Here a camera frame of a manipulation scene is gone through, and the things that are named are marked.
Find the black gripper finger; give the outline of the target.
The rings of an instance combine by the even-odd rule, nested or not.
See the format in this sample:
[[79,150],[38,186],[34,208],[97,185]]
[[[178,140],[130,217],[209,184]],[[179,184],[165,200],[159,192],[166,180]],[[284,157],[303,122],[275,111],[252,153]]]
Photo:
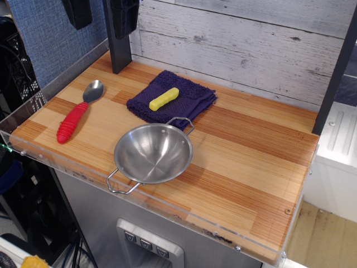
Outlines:
[[91,6],[89,0],[62,0],[70,23],[80,30],[92,23]]
[[110,2],[117,40],[131,34],[137,28],[139,0],[113,0]]

